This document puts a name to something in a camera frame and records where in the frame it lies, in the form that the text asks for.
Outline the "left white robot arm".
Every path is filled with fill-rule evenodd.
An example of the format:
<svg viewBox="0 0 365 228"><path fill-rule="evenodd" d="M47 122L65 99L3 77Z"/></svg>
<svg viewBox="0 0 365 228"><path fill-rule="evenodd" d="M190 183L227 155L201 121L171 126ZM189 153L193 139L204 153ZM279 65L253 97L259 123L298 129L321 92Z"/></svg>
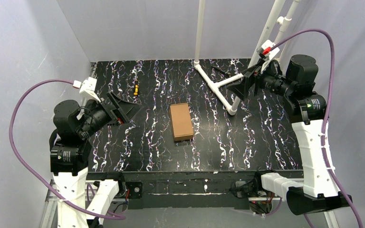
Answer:
<svg viewBox="0 0 365 228"><path fill-rule="evenodd" d="M75 100L65 100L54 108L51 134L50 170L56 192L59 228L101 228L112 199L123 189L121 174L110 174L99 181L97 192L86 206L88 158L92 150L89 139L105 126L129 123L142 109L108 92L106 99L90 99L84 107Z"/></svg>

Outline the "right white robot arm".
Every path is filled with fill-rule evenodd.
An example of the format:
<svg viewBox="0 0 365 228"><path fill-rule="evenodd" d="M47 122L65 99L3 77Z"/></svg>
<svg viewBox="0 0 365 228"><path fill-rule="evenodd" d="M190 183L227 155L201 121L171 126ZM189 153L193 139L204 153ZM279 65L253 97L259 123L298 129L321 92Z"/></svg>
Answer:
<svg viewBox="0 0 365 228"><path fill-rule="evenodd" d="M265 90L282 97L284 111L298 141L304 173L303 183L298 183L275 171L257 171L250 182L231 187L236 197L272 192L286 201L295 215L349 206L352 197L340 190L331 176L334 168L326 165L329 159L327 124L324 123L327 103L314 91L317 73L313 57L293 55L285 73L278 61L259 60L243 71L240 82L228 86L242 100L247 99L250 88L254 92Z"/></svg>

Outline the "brown cardboard box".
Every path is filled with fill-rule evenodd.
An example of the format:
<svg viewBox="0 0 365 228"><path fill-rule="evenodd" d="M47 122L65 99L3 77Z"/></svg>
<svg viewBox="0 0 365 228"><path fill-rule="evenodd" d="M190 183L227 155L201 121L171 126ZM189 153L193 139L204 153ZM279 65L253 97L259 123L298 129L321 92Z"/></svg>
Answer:
<svg viewBox="0 0 365 228"><path fill-rule="evenodd" d="M193 139L194 130L187 103L172 104L169 109L175 142Z"/></svg>

